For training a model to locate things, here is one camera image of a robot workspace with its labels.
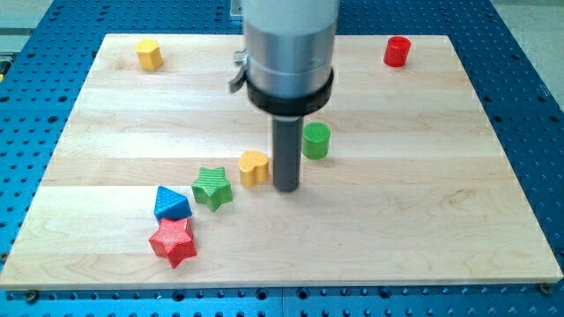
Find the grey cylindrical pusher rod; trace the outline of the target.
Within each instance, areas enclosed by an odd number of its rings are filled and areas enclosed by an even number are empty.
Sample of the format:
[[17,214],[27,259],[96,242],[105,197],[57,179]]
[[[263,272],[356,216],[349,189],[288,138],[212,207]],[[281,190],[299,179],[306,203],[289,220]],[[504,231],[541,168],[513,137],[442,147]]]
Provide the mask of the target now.
[[300,116],[273,117],[273,184],[281,192],[292,192],[299,187],[302,128]]

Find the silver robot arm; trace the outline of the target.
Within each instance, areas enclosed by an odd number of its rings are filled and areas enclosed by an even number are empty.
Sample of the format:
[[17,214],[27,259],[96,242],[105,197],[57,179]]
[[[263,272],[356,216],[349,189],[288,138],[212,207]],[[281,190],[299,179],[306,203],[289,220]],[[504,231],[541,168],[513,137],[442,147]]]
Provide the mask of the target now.
[[244,43],[234,54],[230,92],[272,117],[273,184],[299,187],[303,119],[330,100],[338,0],[258,0],[241,4]]

